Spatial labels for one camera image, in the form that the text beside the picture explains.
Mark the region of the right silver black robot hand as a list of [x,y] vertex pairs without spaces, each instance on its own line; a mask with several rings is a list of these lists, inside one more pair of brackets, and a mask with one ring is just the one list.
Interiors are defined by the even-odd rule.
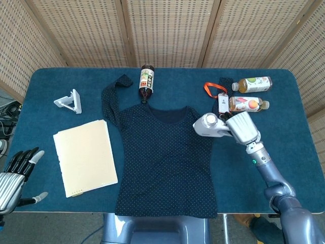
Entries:
[[231,135],[239,144],[248,145],[253,142],[260,142],[261,133],[247,111],[235,115],[226,112],[221,114],[220,118],[224,121]]

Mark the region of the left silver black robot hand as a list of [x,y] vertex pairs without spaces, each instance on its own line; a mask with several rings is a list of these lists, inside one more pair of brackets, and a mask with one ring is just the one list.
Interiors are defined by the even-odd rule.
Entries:
[[35,147],[17,152],[1,173],[1,216],[13,212],[16,207],[37,204],[48,196],[42,192],[31,198],[22,198],[22,190],[34,167],[45,152]]

